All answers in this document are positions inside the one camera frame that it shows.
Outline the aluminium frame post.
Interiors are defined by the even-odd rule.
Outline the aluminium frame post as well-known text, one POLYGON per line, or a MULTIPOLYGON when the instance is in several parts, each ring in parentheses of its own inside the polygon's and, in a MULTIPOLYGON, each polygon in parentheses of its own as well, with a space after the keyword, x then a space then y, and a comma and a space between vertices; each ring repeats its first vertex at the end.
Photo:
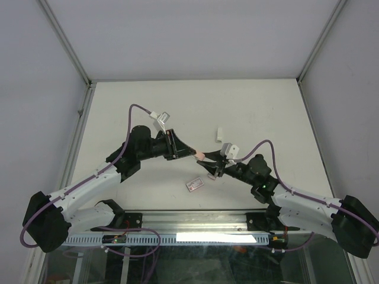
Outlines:
POLYGON ((76 69, 77 73, 83 80, 83 82, 86 84, 87 87, 91 86, 92 80, 88 76, 85 68, 83 67, 82 63, 79 60, 78 55, 76 54, 72 44, 70 43, 62 25, 60 24, 56 14, 54 13, 51 5, 47 0, 36 0, 38 3, 41 11, 45 15, 47 21, 49 22, 53 32, 55 33, 58 41, 60 42, 62 48, 66 52, 69 60, 73 64, 74 68, 76 69))
POLYGON ((312 47, 312 50, 310 54, 307 56, 307 59, 300 71, 300 73, 297 76, 297 83, 301 84, 304 78, 306 77, 306 74, 312 67, 313 62, 315 61, 320 49, 322 48, 323 44, 327 40, 327 37, 329 36, 329 33, 331 32, 333 26, 337 22, 340 14, 348 4, 348 0, 338 0, 336 5, 334 6, 331 14, 329 15, 325 25, 323 26, 315 44, 312 47))

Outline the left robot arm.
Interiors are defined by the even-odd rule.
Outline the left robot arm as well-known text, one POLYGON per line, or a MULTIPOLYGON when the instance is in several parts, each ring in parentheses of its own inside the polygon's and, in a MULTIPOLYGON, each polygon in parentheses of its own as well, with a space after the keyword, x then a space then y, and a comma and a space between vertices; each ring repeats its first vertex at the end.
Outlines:
POLYGON ((144 160, 163 157, 167 161, 196 155, 173 129, 151 136, 144 125, 133 127, 119 149, 109 155, 88 177, 48 195, 39 191, 29 201, 23 232, 45 253, 59 248, 72 235, 97 227, 117 230, 124 223, 124 210, 112 200, 99 201, 94 207, 81 207, 109 188, 130 178, 144 160))

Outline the aluminium mounting rail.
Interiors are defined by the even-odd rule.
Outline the aluminium mounting rail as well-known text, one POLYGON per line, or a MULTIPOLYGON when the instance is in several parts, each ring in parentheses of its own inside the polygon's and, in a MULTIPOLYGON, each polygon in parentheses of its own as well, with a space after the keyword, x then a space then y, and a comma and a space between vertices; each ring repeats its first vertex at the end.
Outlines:
POLYGON ((338 212, 332 207, 316 206, 311 212, 285 209, 226 211, 124 211, 114 213, 107 205, 77 210, 69 218, 69 234, 87 231, 125 231, 151 229, 160 234, 177 232, 247 233, 309 231, 333 238, 332 220, 338 212))

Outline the pink stapler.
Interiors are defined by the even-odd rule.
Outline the pink stapler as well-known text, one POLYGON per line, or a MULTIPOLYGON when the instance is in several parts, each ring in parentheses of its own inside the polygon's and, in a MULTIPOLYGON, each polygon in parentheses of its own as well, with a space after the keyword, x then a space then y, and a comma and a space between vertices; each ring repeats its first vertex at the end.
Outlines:
POLYGON ((195 156, 197 161, 203 161, 205 159, 205 154, 203 152, 196 152, 195 156))

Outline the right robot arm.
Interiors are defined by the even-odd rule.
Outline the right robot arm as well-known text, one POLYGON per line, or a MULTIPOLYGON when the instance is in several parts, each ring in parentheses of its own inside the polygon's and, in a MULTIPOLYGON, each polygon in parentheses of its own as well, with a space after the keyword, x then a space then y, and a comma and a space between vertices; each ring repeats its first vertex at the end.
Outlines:
POLYGON ((219 151, 207 153, 209 160, 197 163, 216 178, 223 175, 251 186, 251 194, 267 204, 265 223, 269 228, 282 225, 327 237, 349 254, 366 259, 378 245, 378 219, 356 197, 328 198, 290 187, 271 175, 263 155, 248 163, 229 163, 219 151))

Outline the left aluminium frame post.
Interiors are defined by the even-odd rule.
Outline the left aluminium frame post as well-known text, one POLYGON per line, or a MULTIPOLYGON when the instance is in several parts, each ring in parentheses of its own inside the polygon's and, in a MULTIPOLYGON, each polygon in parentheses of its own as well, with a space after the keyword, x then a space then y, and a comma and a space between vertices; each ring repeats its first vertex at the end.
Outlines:
POLYGON ((91 86, 92 80, 88 76, 85 68, 83 67, 82 63, 79 60, 78 55, 76 54, 72 44, 70 43, 62 25, 60 24, 56 14, 54 13, 51 5, 47 0, 36 0, 38 3, 41 11, 45 15, 47 21, 49 22, 53 32, 55 33, 58 41, 60 42, 62 48, 66 52, 69 60, 73 64, 74 68, 76 69, 77 73, 83 80, 83 82, 86 84, 87 87, 91 86))

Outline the right aluminium frame post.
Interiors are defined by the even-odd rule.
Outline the right aluminium frame post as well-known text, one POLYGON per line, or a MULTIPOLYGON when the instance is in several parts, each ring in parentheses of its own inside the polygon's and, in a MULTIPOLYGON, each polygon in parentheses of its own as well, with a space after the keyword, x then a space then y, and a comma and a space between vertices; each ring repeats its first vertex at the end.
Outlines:
POLYGON ((307 56, 307 59, 300 71, 300 73, 297 76, 297 83, 301 84, 304 78, 306 77, 306 74, 312 67, 313 62, 315 61, 320 49, 322 48, 323 44, 327 40, 327 37, 329 36, 329 33, 331 32, 333 26, 337 22, 340 14, 348 4, 348 0, 338 0, 336 5, 334 6, 331 14, 329 15, 325 25, 323 26, 315 44, 312 47, 312 50, 310 54, 307 56))

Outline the white stapler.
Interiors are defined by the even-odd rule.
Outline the white stapler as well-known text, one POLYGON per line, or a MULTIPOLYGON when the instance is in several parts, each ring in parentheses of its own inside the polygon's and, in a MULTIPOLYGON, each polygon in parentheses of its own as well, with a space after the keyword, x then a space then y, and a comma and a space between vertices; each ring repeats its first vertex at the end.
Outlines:
POLYGON ((224 138, 223 129, 221 127, 218 127, 216 131, 216 143, 222 143, 223 138, 224 138))

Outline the red white staple box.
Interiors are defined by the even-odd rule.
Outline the red white staple box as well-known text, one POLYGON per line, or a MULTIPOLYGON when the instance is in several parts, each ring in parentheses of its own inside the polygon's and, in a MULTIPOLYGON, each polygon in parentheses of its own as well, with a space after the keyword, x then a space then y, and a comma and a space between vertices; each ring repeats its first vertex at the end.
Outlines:
POLYGON ((193 192, 202 186, 204 186, 204 182, 200 177, 186 183, 186 187, 187 187, 189 192, 193 192))

